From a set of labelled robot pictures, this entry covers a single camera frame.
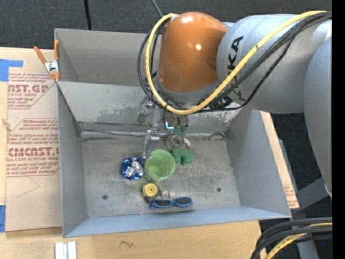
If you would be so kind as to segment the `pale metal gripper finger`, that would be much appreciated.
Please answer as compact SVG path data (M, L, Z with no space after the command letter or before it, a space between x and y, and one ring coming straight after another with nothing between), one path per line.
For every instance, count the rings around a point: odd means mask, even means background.
M144 138L143 138L143 152L142 152L142 157L144 159L147 158L147 153L148 153L148 147L150 145L151 142L151 130L147 130Z
M159 134L150 136L150 150L154 151L160 147L161 137Z

